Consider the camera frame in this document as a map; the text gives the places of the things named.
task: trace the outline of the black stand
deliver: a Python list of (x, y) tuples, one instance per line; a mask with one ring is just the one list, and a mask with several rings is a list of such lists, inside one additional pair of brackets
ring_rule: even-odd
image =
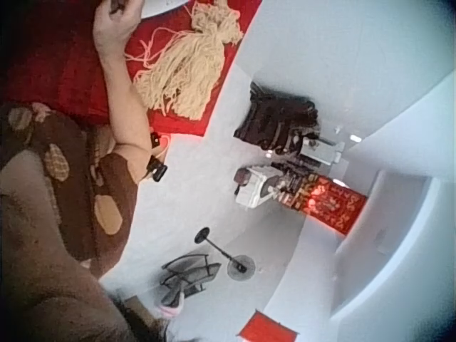
[(239, 271), (240, 273), (246, 273), (247, 268), (243, 264), (241, 264), (239, 261), (237, 261), (235, 258), (233, 258), (231, 255), (226, 253), (223, 249), (218, 247), (214, 242), (212, 242), (211, 240), (209, 240), (207, 238), (209, 236), (209, 233), (210, 233), (209, 227), (205, 227), (205, 228), (201, 229), (195, 237), (195, 244), (201, 244), (203, 241), (206, 241), (208, 244), (213, 246), (217, 251), (222, 253), (222, 255), (225, 258), (228, 258), (228, 260), (230, 260), (232, 263), (234, 263), (236, 265), (237, 271)]

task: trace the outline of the red tablecloth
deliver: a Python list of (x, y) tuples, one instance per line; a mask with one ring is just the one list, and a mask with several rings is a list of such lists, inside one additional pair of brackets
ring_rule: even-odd
[[(188, 6), (191, 7), (194, 1), (191, 0)], [(233, 9), (241, 12), (239, 23), (244, 32), (260, 3), (261, 0), (228, 1)], [(29, 11), (17, 28), (17, 49), (12, 51), (14, 63), (7, 73), (4, 100), (43, 102), (89, 123), (107, 123), (108, 102), (103, 73), (92, 41), (93, 13), (97, 4), (97, 0), (44, 1)], [(180, 8), (144, 20), (128, 44), (127, 52), (133, 55), (142, 53), (139, 40), (149, 41), (159, 26), (174, 31), (190, 29), (190, 17), (184, 8)], [(153, 51), (159, 51), (169, 39), (168, 33), (157, 35)], [(222, 75), (200, 121), (176, 115), (163, 117), (150, 111), (151, 127), (162, 133), (204, 135), (238, 48), (239, 44), (225, 47)], [(141, 68), (141, 63), (128, 63), (131, 76)]]

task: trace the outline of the brown blanket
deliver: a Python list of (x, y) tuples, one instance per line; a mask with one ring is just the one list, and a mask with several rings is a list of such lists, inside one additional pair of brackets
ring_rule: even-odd
[(1, 167), (35, 152), (68, 252), (96, 277), (119, 260), (130, 233), (138, 185), (128, 162), (106, 148), (98, 130), (34, 103), (0, 109)]

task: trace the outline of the red paper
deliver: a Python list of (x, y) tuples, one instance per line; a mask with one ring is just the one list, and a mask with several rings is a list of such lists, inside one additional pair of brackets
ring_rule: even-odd
[[(194, 1), (187, 6), (191, 8)], [(89, 123), (108, 122), (103, 72), (92, 40), (93, 13), (97, 3), (44, 1), (30, 10), (17, 28), (13, 65), (6, 78), (6, 100), (43, 102)], [(247, 31), (260, 3), (261, 0), (228, 1), (230, 7), (241, 13), (239, 24), (243, 32)], [(190, 29), (190, 17), (184, 8), (179, 8), (144, 20), (128, 44), (127, 52), (135, 56), (141, 54), (143, 48), (139, 40), (149, 41), (154, 29), (160, 26), (174, 31), (187, 30)], [(159, 51), (170, 37), (168, 33), (157, 34), (153, 51)], [(239, 44), (225, 46), (224, 68), (200, 121), (149, 112), (151, 126), (162, 133), (204, 135), (238, 48)], [(141, 63), (128, 62), (131, 76), (141, 68)]]
[(294, 342), (298, 333), (255, 311), (239, 336), (249, 342)]
[(319, 175), (302, 211), (347, 235), (366, 201), (366, 196)]

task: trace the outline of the white floor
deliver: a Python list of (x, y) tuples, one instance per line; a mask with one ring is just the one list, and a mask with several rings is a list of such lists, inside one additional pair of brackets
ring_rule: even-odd
[(203, 138), (173, 135), (159, 183), (140, 186), (130, 239), (118, 265), (102, 284), (129, 297), (157, 285), (160, 267), (197, 246), (195, 234), (210, 227), (224, 246), (278, 208), (246, 210), (234, 201), (234, 174), (245, 165), (264, 164), (264, 151), (233, 138), (250, 106), (251, 78), (233, 65)]
[(264, 312), (299, 333), (297, 342), (335, 342), (330, 323), (336, 234), (308, 217), (293, 258)]

